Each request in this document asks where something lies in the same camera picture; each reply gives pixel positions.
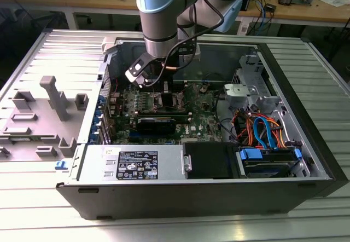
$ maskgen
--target floor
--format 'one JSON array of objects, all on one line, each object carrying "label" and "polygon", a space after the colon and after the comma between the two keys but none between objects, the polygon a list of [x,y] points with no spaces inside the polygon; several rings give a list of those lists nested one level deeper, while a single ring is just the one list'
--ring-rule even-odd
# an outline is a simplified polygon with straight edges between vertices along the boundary
[{"label": "floor", "polygon": [[[26,55],[36,38],[41,33],[43,27],[51,28],[67,28],[64,22],[58,22],[54,20],[40,21],[39,26],[33,27],[31,25],[31,18],[24,11],[17,11],[18,21],[11,22],[10,20],[4,21],[0,18],[0,88],[4,82],[10,77],[15,70],[21,59]],[[30,15],[34,18],[39,16],[48,15],[47,12],[42,11],[30,11]],[[90,14],[92,23],[89,24],[87,19],[79,18],[80,29],[87,30],[121,30],[121,31],[134,31],[137,30],[137,24],[140,22],[138,16],[130,15],[113,15],[114,26],[111,28],[108,21],[108,15],[102,14]],[[236,22],[230,29],[228,34],[235,34],[238,29],[238,22]],[[278,24],[272,23],[271,27],[265,31],[262,31],[260,36],[276,36],[281,37],[297,37],[300,34],[300,26],[282,26],[279,29]],[[306,27],[301,36],[308,38],[317,49],[325,56],[328,57],[329,51],[332,45],[337,42],[338,35],[341,29],[336,28],[329,39],[326,39],[330,28],[328,27]],[[332,60],[332,66],[337,70],[340,76],[346,81],[350,80],[350,41],[346,41],[342,48],[337,52],[336,56]]]}]

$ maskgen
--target warning label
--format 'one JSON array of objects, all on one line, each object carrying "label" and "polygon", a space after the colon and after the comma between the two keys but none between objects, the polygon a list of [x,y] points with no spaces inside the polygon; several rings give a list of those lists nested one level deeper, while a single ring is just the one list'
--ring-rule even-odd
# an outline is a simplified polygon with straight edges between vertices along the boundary
[{"label": "warning label", "polygon": [[118,180],[158,179],[158,152],[119,152]]}]

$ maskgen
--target yellow wire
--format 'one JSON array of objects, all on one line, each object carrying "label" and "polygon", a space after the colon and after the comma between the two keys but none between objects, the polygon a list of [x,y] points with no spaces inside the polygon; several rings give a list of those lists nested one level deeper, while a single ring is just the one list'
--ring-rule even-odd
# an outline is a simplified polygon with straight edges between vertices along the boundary
[{"label": "yellow wire", "polygon": [[284,141],[283,141],[283,136],[282,136],[282,130],[279,131],[279,135],[281,137],[281,144],[284,148],[286,148],[285,144],[284,144]]}]

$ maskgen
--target black cable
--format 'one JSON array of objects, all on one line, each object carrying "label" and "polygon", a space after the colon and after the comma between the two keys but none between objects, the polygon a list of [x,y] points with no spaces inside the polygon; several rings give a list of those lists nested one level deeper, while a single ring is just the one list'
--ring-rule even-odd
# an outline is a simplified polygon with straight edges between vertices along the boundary
[{"label": "black cable", "polygon": [[39,23],[37,23],[37,22],[35,21],[35,18],[33,18],[32,15],[31,15],[17,0],[13,0],[13,1],[14,1],[21,9],[23,9],[23,11],[24,11],[25,13],[27,13],[27,15],[33,20],[33,22],[34,22],[35,24],[38,25],[38,27],[43,28]]},{"label": "black cable", "polygon": [[187,38],[187,39],[184,39],[183,41],[181,41],[181,42],[177,43],[175,46],[173,46],[173,47],[171,48],[171,50],[168,52],[168,55],[167,55],[166,58],[165,58],[165,61],[164,61],[164,63],[163,63],[163,68],[162,68],[162,70],[160,71],[159,76],[157,77],[157,79],[156,79],[154,82],[152,82],[151,84],[146,85],[146,87],[152,87],[154,84],[156,84],[156,83],[159,81],[159,79],[161,78],[161,76],[162,76],[162,74],[163,74],[163,72],[164,72],[164,70],[165,70],[165,68],[166,68],[166,65],[167,65],[167,63],[168,63],[169,57],[172,55],[172,53],[173,53],[176,49],[179,48],[180,45],[182,45],[182,44],[184,44],[184,43],[186,43],[186,42],[188,42],[188,41],[190,41],[190,40],[192,40],[192,39],[194,39],[194,38],[197,38],[197,37],[199,37],[199,36],[201,36],[201,35],[204,35],[204,34],[206,34],[206,33],[208,33],[208,32],[211,32],[212,30],[215,30],[216,28],[218,28],[219,26],[221,26],[221,25],[224,23],[225,18],[224,18],[224,16],[222,16],[222,14],[220,13],[220,11],[218,11],[213,5],[211,5],[210,2],[209,2],[208,0],[204,0],[204,2],[206,2],[206,4],[207,4],[216,14],[218,14],[218,16],[220,17],[219,23],[215,24],[214,26],[212,26],[212,27],[210,27],[210,28],[208,28],[208,29],[206,29],[206,30],[204,30],[204,31],[201,31],[201,32],[199,32],[199,33],[197,33],[197,34],[194,34],[192,37],[189,37],[189,38]]},{"label": "black cable", "polygon": [[224,76],[222,76],[220,73],[218,73],[218,72],[210,72],[210,73],[208,73],[208,74],[206,74],[206,75],[203,76],[202,82],[204,82],[205,79],[208,78],[210,75],[216,75],[216,76],[220,77],[220,78],[222,79],[223,82],[226,80],[226,79],[224,78]]},{"label": "black cable", "polygon": [[222,89],[222,90],[219,92],[218,97],[217,97],[217,100],[216,100],[216,103],[215,103],[215,108],[214,108],[215,118],[216,118],[217,122],[220,124],[221,128],[223,128],[225,131],[227,131],[227,132],[231,135],[233,142],[234,142],[235,144],[237,144],[237,145],[242,145],[240,142],[237,141],[236,136],[235,136],[228,128],[226,128],[225,126],[223,126],[222,122],[223,122],[224,120],[227,120],[228,118],[223,119],[223,120],[221,120],[221,121],[219,120],[219,117],[218,117],[218,102],[219,102],[219,99],[220,99],[220,94],[221,94],[222,92],[224,92],[224,89]]},{"label": "black cable", "polygon": [[257,18],[257,20],[255,21],[254,26],[253,26],[253,27],[249,26],[249,27],[250,27],[250,30],[248,31],[247,35],[249,35],[249,34],[252,32],[252,30],[254,30],[254,35],[255,35],[255,31],[257,31],[257,29],[256,29],[255,27],[256,27],[256,25],[257,25],[259,19],[261,18],[261,15],[263,14],[263,11],[261,10],[261,8],[258,8],[258,10],[259,10],[259,12],[260,12],[260,15],[259,15],[259,17]]},{"label": "black cable", "polygon": [[[193,5],[193,12],[195,14],[195,30],[194,30],[194,33],[196,33],[197,32],[197,8],[196,8],[196,4]],[[195,38],[193,40],[193,52],[192,52],[191,59],[185,65],[183,65],[181,67],[178,67],[177,70],[182,70],[183,68],[186,68],[188,65],[190,65],[192,63],[193,59],[196,56],[196,51],[197,51],[197,38]]]},{"label": "black cable", "polygon": [[1,12],[0,12],[0,16],[1,16],[4,20],[7,19],[7,18],[4,16],[4,14],[2,14]]},{"label": "black cable", "polygon": [[188,36],[186,30],[183,27],[181,27],[179,24],[177,25],[177,27],[185,34],[186,37],[188,37],[188,38],[190,37],[190,36]]}]

